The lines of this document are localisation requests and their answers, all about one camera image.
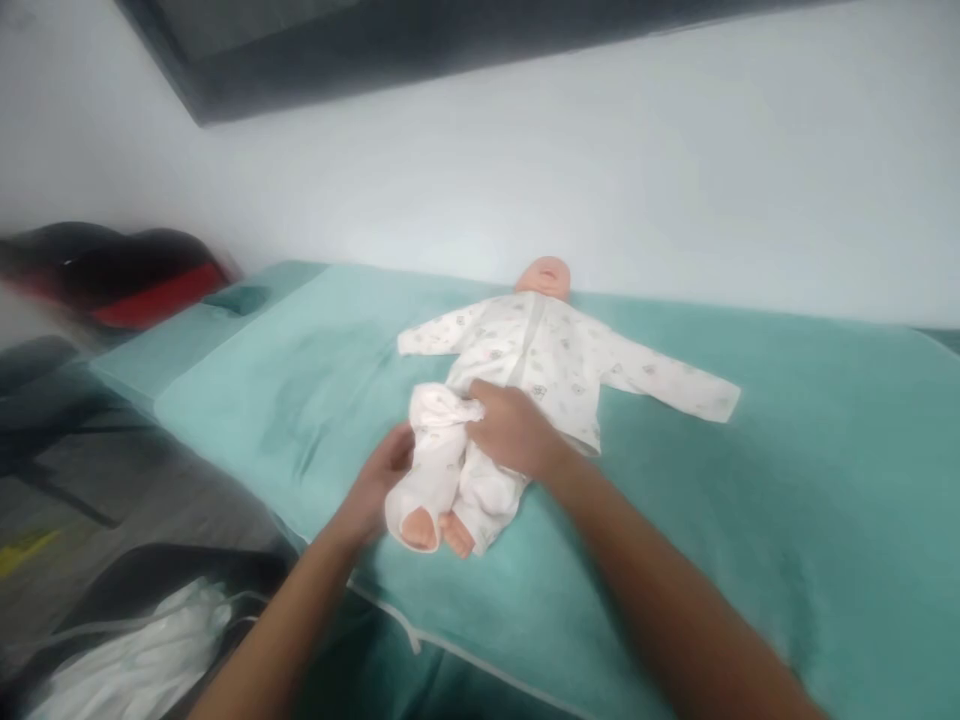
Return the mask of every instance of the black frame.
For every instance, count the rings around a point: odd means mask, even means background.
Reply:
[[[199,125],[822,0],[367,0],[191,63],[155,0],[116,0]]]

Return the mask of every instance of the onesie leg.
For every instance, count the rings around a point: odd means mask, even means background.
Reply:
[[[482,416],[476,401],[465,401],[436,383],[418,385],[410,400],[416,435],[413,466],[384,503],[387,530],[411,550],[435,552],[439,517],[453,505],[460,481],[464,423]]]
[[[459,494],[441,526],[444,539],[461,557],[483,555],[510,524],[529,480],[499,467],[473,442],[467,443]]]

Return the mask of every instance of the baby doll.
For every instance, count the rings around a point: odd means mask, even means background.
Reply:
[[[627,340],[573,309],[570,271],[554,257],[536,260],[513,295],[484,300],[404,331],[402,355],[458,353],[445,385],[414,389],[413,467],[386,502],[387,528],[407,547],[434,552],[444,539],[461,557],[483,555],[510,524],[528,478],[497,466],[466,437],[483,416],[463,400],[475,378],[519,387],[580,452],[600,454],[600,385],[648,394],[712,422],[726,422],[740,390]]]

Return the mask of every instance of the white plastic bag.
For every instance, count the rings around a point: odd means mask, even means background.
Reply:
[[[29,720],[162,717],[210,667],[230,614],[218,587],[195,580],[157,606],[155,621],[58,668]]]

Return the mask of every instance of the doll foot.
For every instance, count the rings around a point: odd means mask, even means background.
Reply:
[[[433,530],[433,519],[425,508],[418,507],[403,519],[400,525],[400,537],[410,547],[417,550],[434,550],[437,547],[437,535]]]
[[[440,516],[440,531],[450,549],[466,560],[476,543],[456,513],[444,513]]]

